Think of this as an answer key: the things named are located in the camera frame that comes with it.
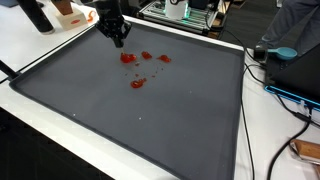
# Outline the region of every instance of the white surface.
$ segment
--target white surface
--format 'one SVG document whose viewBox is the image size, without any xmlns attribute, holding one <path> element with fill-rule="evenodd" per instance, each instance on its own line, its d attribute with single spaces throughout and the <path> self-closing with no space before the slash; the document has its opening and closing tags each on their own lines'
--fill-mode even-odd
<svg viewBox="0 0 320 180">
<path fill-rule="evenodd" d="M 48 0 L 42 0 L 41 2 L 45 4 L 45 7 L 42 8 L 43 12 L 55 28 L 55 32 L 50 35 L 41 35 L 20 6 L 13 8 L 0 6 L 0 60 L 15 71 L 49 52 L 93 23 L 64 31 L 55 18 L 57 9 L 54 5 Z M 82 6 L 81 10 L 88 18 L 91 8 Z M 6 77 L 4 73 L 0 72 L 0 81 Z"/>
<path fill-rule="evenodd" d="M 126 17 L 126 19 L 136 23 L 142 23 L 147 26 L 152 26 L 154 28 L 163 29 L 165 31 L 182 34 L 184 36 L 241 49 L 241 47 L 236 45 L 231 45 L 161 25 L 128 17 Z M 17 34 L 15 38 L 21 38 L 18 31 L 15 33 Z M 19 51 L 16 51 L 16 49 L 23 50 L 24 48 L 27 48 L 29 49 L 28 59 L 32 61 L 34 60 L 34 57 L 39 57 L 45 53 L 45 50 L 43 50 L 43 53 L 41 54 L 36 51 L 37 49 L 41 49 L 43 46 L 46 46 L 47 50 L 55 47 L 54 38 L 50 40 L 43 40 L 40 34 L 36 35 L 35 33 L 36 32 L 29 32 L 29 34 L 31 34 L 30 36 L 34 37 L 32 40 L 34 42 L 32 47 L 29 47 L 30 44 L 21 42 L 15 45 L 15 49 L 12 47 L 7 48 L 7 56 L 14 56 L 16 59 L 21 59 L 26 55 L 17 53 Z M 62 33 L 61 31 L 60 33 L 60 40 L 67 39 L 69 37 L 69 32 Z M 6 33 L 3 34 L 3 31 L 0 30 L 0 38 L 9 37 L 6 37 Z M 17 67 L 23 67 L 24 64 L 28 63 L 28 61 L 16 61 L 15 63 Z M 256 68 L 252 68 L 252 70 L 258 78 L 263 78 L 263 72 Z M 243 101 L 253 151 L 256 179 L 265 180 L 271 158 L 289 137 L 302 129 L 303 123 L 286 112 L 281 107 L 277 99 L 265 92 L 263 87 L 254 81 L 249 73 L 247 73 L 244 78 Z M 296 104 L 288 101 L 285 102 L 290 108 L 297 109 Z M 115 179 L 164 180 L 175 178 L 170 173 L 149 163 L 139 156 L 134 155 L 107 139 L 14 92 L 8 86 L 8 81 L 0 84 L 0 106 Z M 320 119 L 319 117 L 319 113 L 315 113 L 315 118 L 317 120 Z M 319 130 L 311 126 L 309 130 L 302 135 L 301 139 L 320 143 Z M 242 116 L 240 118 L 237 146 L 235 179 L 249 180 L 251 179 L 251 167 Z M 317 176 L 311 165 L 292 159 L 288 149 L 286 149 L 275 164 L 272 179 L 316 180 Z"/>
</svg>

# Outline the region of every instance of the electronic equipment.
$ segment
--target electronic equipment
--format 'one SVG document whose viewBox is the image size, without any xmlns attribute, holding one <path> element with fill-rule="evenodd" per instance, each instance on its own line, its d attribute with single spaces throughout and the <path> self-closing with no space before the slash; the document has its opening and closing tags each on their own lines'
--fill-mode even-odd
<svg viewBox="0 0 320 180">
<path fill-rule="evenodd" d="M 320 110 L 320 44 L 301 57 L 282 61 L 276 56 L 267 60 L 265 90 L 277 93 L 309 108 Z"/>
<path fill-rule="evenodd" d="M 190 0 L 189 6 L 191 8 L 205 10 L 207 5 L 209 4 L 209 0 Z"/>
<path fill-rule="evenodd" d="M 209 32 L 221 31 L 227 17 L 225 14 L 218 12 L 219 7 L 222 6 L 222 0 L 216 1 L 214 6 L 212 10 L 208 8 L 201 10 L 189 7 L 184 18 L 175 19 L 168 18 L 166 14 L 168 9 L 166 9 L 167 5 L 165 1 L 153 1 L 139 11 L 138 17 L 147 21 L 207 36 Z M 216 18 L 221 19 L 221 24 L 209 27 Z"/>
</svg>

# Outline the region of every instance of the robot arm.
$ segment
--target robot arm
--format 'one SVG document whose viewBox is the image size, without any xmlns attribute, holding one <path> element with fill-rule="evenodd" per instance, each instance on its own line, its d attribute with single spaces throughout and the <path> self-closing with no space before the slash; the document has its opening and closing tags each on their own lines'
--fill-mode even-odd
<svg viewBox="0 0 320 180">
<path fill-rule="evenodd" d="M 106 37 L 110 37 L 117 48 L 123 47 L 123 40 L 127 37 L 131 24 L 124 20 L 119 0 L 74 0 L 82 5 L 94 3 L 99 15 L 96 28 Z"/>
</svg>

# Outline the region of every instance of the white container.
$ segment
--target white container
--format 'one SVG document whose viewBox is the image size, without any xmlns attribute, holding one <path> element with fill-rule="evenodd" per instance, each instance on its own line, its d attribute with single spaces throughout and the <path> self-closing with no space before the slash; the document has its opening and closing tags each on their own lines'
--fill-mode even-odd
<svg viewBox="0 0 320 180">
<path fill-rule="evenodd" d="M 188 4 L 188 0 L 166 0 L 166 17 L 174 20 L 185 18 L 188 13 Z"/>
<path fill-rule="evenodd" d="M 87 19 L 82 11 L 80 11 L 76 7 L 72 7 L 72 10 L 73 13 L 65 16 L 62 15 L 59 11 L 56 11 L 55 16 L 65 31 L 82 26 L 84 24 L 88 24 Z"/>
</svg>

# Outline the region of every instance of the gray mat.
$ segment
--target gray mat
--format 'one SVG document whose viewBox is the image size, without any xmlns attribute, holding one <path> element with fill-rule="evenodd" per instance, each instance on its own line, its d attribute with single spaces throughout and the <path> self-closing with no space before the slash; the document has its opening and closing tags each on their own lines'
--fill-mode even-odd
<svg viewBox="0 0 320 180">
<path fill-rule="evenodd" d="M 154 58 L 123 64 L 93 28 L 10 85 L 179 178 L 233 179 L 243 52 L 137 24 L 125 44 Z"/>
</svg>

